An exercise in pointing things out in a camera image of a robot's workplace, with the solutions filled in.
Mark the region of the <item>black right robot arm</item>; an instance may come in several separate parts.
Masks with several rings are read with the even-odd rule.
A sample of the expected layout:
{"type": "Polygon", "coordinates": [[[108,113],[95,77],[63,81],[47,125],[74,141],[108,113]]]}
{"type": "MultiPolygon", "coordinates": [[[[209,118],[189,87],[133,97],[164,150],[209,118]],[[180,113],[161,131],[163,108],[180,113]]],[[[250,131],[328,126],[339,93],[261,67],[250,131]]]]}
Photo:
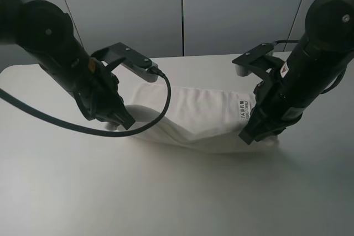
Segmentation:
{"type": "Polygon", "coordinates": [[[286,60],[263,43],[234,59],[239,76],[255,74],[255,106],[239,136],[247,144],[280,134],[300,121],[304,110],[336,87],[353,59],[353,0],[315,0],[305,33],[286,60]]]}

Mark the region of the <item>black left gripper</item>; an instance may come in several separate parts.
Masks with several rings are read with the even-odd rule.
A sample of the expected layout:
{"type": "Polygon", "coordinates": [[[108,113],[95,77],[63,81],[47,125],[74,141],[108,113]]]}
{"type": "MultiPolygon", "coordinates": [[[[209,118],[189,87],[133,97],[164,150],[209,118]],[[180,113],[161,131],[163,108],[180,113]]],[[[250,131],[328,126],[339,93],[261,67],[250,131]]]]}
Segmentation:
{"type": "Polygon", "coordinates": [[[102,62],[75,61],[72,70],[75,73],[72,95],[87,120],[109,122],[125,130],[135,123],[118,93],[119,79],[109,74],[102,62]]]}

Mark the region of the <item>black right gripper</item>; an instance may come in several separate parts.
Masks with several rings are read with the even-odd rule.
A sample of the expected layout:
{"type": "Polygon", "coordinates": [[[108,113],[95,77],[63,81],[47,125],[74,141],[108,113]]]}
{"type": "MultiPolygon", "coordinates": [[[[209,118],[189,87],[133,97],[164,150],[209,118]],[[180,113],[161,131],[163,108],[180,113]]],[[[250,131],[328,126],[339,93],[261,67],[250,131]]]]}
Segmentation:
{"type": "Polygon", "coordinates": [[[275,137],[300,121],[301,109],[289,107],[278,88],[279,85],[272,81],[261,81],[255,87],[256,105],[251,110],[247,125],[238,135],[247,145],[275,137]]]}

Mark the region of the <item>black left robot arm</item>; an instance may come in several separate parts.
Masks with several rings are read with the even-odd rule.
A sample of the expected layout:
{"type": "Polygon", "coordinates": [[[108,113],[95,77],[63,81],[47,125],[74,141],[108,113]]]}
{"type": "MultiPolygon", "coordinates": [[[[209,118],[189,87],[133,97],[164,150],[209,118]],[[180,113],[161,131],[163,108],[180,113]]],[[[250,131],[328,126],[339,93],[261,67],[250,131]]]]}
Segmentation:
{"type": "Polygon", "coordinates": [[[118,78],[74,36],[68,13],[46,0],[1,0],[1,43],[15,44],[72,98],[87,120],[129,129],[135,122],[118,94],[118,78]]]}

